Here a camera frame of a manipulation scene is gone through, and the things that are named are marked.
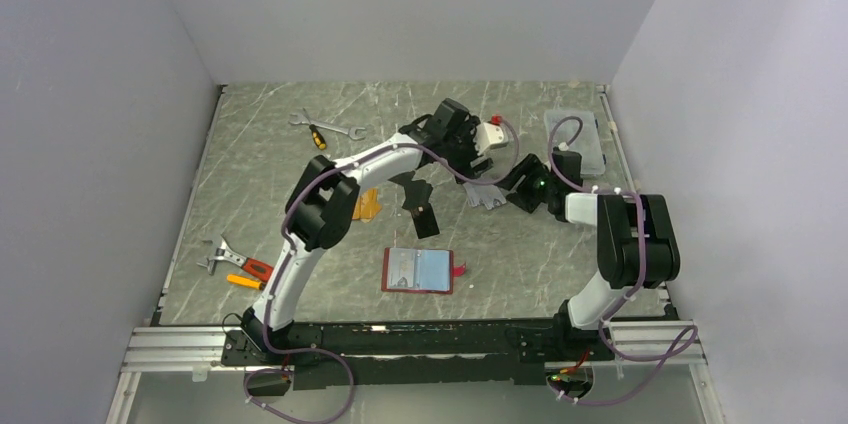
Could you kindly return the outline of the stack of silver cards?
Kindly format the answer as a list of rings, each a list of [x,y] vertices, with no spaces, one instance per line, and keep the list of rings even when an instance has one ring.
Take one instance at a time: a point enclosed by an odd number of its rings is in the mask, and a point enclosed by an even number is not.
[[[494,210],[508,203],[502,191],[495,185],[466,182],[463,188],[466,192],[467,203],[472,208],[482,206],[486,210]]]

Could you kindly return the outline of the single black VIP card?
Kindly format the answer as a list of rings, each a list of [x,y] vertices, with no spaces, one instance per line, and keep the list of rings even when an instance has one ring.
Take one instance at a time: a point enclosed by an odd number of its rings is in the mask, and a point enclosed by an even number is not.
[[[426,239],[440,233],[437,218],[430,203],[413,208],[410,214],[418,239]]]

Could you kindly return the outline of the single silver VIP card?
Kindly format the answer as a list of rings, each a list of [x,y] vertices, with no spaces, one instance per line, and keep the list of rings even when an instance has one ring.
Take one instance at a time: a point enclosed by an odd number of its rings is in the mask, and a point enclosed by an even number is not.
[[[413,289],[416,279],[416,252],[412,249],[390,248],[387,266],[387,287]]]

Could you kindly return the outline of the red leather card holder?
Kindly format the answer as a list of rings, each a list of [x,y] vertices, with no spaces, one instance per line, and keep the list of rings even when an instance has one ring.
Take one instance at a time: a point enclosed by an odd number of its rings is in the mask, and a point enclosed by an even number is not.
[[[390,289],[387,287],[387,266],[390,248],[383,254],[381,290],[389,293],[438,294],[453,293],[454,280],[466,272],[466,264],[457,264],[452,250],[446,249],[412,249],[416,252],[416,279],[413,289]]]

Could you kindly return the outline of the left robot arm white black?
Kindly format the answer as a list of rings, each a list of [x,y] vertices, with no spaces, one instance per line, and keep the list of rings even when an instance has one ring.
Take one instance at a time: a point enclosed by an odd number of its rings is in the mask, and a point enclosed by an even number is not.
[[[285,355],[299,298],[324,253],[347,235],[364,192],[384,182],[401,186],[418,237],[435,236],[439,227],[429,202],[432,187],[416,179],[416,171],[435,163],[458,182],[479,182],[492,166],[487,151],[507,141],[503,127],[446,98],[433,113],[399,127],[387,141],[359,154],[311,159],[285,207],[278,263],[241,318],[248,351],[264,364]]]

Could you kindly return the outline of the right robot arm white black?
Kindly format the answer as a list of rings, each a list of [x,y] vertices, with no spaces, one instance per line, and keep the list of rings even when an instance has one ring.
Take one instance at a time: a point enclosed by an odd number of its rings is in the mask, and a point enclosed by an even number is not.
[[[545,206],[559,222],[595,229],[597,270],[584,288],[566,300],[558,315],[564,319],[551,332],[557,355],[574,359],[596,331],[643,288],[676,279],[680,253],[661,195],[627,197],[623,191],[586,190],[582,156],[554,149],[544,164],[535,154],[522,159],[498,186],[506,199],[532,213]]]

